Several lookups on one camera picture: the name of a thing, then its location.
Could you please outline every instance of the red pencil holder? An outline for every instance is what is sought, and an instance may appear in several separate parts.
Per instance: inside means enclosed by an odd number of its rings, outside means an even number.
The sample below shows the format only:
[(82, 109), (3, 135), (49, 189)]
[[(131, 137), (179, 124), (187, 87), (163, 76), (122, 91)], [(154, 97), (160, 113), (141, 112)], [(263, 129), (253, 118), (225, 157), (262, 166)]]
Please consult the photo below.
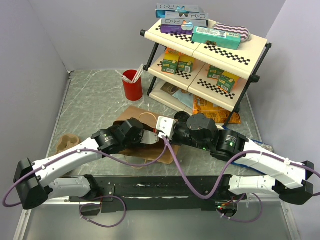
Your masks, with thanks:
[[(123, 75), (132, 81), (136, 73), (137, 73), (137, 70), (127, 70), (123, 73)], [(141, 77), (139, 77), (136, 83), (128, 83), (123, 80), (122, 82), (123, 82), (125, 97), (128, 100), (138, 101), (140, 98), (142, 98), (143, 92), (142, 92)]]

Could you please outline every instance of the checkered strip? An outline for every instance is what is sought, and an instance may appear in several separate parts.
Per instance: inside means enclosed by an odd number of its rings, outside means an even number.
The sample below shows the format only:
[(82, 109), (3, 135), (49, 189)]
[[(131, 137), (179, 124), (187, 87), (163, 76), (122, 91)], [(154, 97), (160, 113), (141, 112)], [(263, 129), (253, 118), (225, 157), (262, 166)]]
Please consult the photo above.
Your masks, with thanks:
[(245, 59), (243, 56), (239, 57), (238, 55), (233, 55), (231, 52), (227, 52), (226, 50), (222, 50), (220, 47), (207, 43), (204, 47), (205, 49), (209, 49), (211, 52), (215, 52), (216, 54), (220, 54), (221, 56), (225, 56), (228, 59), (232, 59), (233, 61), (238, 61), (239, 63), (244, 63), (244, 65), (249, 65), (251, 62), (250, 59)]
[[(159, 25), (155, 30), (161, 31), (161, 25)], [(170, 34), (171, 37), (175, 37), (176, 39), (180, 39), (182, 41), (186, 41), (187, 43), (189, 43), (189, 42), (191, 44), (195, 43), (194, 41), (191, 41), (191, 36), (189, 36), (189, 35), (177, 34), (177, 33), (174, 33), (174, 32), (165, 33), (165, 34)]]
[(191, 77), (191, 74), (189, 74), (188, 72), (181, 71), (181, 70), (176, 71), (176, 75), (178, 75), (179, 77), (182, 77), (184, 79), (187, 79), (187, 80), (189, 80)]
[(213, 85), (213, 84), (211, 84), (211, 83), (209, 83), (209, 82), (207, 82), (207, 81), (205, 81), (205, 80), (199, 79), (199, 81), (197, 82), (197, 84), (201, 85), (202, 87), (205, 87), (206, 89), (210, 89), (211, 91), (214, 91), (214, 92), (216, 92), (217, 94), (220, 94), (220, 95), (222, 95), (222, 96), (225, 96), (225, 97), (228, 98), (228, 99), (231, 99), (231, 100), (232, 100), (232, 99), (234, 99), (234, 97), (235, 97), (235, 94), (234, 94), (234, 93), (232, 93), (232, 94), (227, 93), (227, 92), (221, 90), (221, 89), (220, 89), (219, 87), (217, 87), (216, 85)]

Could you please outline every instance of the shelf tier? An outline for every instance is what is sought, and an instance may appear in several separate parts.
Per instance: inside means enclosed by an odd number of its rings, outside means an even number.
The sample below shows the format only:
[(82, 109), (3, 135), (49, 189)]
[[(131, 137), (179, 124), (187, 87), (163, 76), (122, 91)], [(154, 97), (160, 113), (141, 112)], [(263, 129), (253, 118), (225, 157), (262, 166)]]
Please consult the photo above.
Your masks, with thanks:
[(166, 105), (167, 107), (176, 110), (177, 112), (184, 111), (188, 114), (192, 115), (193, 111), (190, 107), (186, 106), (182, 102), (180, 102), (175, 97), (171, 96), (169, 93), (162, 91), (161, 88), (166, 82), (163, 80), (158, 79), (158, 84), (155, 86), (153, 91), (150, 93), (150, 98)]
[[(208, 28), (212, 28), (216, 23), (210, 20)], [(161, 33), (160, 26), (161, 19), (145, 32), (144, 37), (246, 80), (249, 79), (268, 41), (252, 34), (251, 41), (243, 42), (237, 50), (232, 50), (193, 42), (191, 35)]]
[(148, 72), (153, 76), (156, 76), (159, 79), (162, 79), (172, 85), (177, 86), (178, 88), (188, 91), (189, 86), (195, 80), (198, 73), (201, 71), (204, 62), (196, 60), (194, 62), (192, 72), (188, 73), (185, 71), (177, 70), (176, 74), (171, 74), (162, 71), (162, 61), (165, 57), (165, 53), (163, 53), (155, 62), (149, 67)]
[(248, 80), (240, 78), (234, 89), (226, 93), (217, 87), (218, 80), (207, 78), (209, 67), (209, 64), (204, 65), (187, 91), (232, 112)]

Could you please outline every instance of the white wall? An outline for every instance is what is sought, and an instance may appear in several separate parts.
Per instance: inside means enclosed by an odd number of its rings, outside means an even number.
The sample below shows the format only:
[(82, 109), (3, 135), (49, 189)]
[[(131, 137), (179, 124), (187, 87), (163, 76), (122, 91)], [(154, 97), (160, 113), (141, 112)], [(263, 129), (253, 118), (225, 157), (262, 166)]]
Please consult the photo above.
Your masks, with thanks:
[[(45, 157), (68, 75), (27, 0), (0, 1), (0, 196), (17, 163)], [(9, 202), (18, 202), (14, 191)], [(0, 239), (13, 239), (22, 208), (0, 205)]]
[[(194, 0), (29, 0), (69, 71), (128, 69), (147, 63), (153, 43), (140, 36), (157, 22), (157, 3)], [(210, 18), (265, 37), (285, 0), (199, 0)]]
[[(253, 112), (264, 142), (290, 159), (315, 163), (320, 171), (320, 2), (286, 1), (267, 39), (273, 43), (249, 89)], [(315, 192), (319, 179), (311, 177)], [(292, 206), (302, 239), (320, 237), (320, 197)]]

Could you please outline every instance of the green and yellow box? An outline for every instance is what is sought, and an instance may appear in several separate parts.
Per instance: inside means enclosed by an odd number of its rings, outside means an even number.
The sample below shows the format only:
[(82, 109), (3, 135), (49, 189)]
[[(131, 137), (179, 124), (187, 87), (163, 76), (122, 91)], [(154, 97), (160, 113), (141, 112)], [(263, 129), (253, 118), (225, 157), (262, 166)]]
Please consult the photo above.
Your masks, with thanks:
[(237, 33), (195, 26), (191, 40), (195, 43), (210, 43), (218, 47), (237, 50), (241, 36)]
[(194, 57), (181, 53), (179, 62), (178, 62), (178, 70), (191, 73), (194, 63), (195, 63)]
[(219, 80), (216, 84), (217, 87), (223, 91), (230, 93), (234, 86), (237, 84), (240, 77), (234, 75), (230, 72), (224, 71), (219, 77)]
[(224, 71), (221, 70), (220, 68), (210, 65), (208, 70), (208, 75), (206, 77), (218, 80), (223, 72)]
[(180, 52), (171, 48), (167, 48), (164, 53), (161, 71), (165, 73), (176, 74), (179, 57)]

